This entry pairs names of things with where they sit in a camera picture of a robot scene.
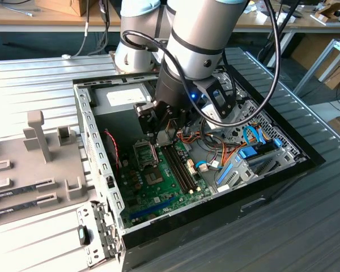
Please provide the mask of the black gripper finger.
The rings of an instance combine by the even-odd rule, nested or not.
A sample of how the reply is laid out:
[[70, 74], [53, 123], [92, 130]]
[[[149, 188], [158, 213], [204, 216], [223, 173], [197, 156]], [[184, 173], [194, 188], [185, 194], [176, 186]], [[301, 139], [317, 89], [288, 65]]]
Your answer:
[[182, 130], [184, 127], [188, 126], [191, 122], [190, 112], [184, 109], [181, 109], [176, 114], [172, 115], [168, 120], [167, 125], [167, 136], [170, 142], [173, 142], [179, 130]]
[[155, 144], [163, 127], [163, 103], [136, 103], [134, 110], [143, 133], [148, 136], [151, 144]]

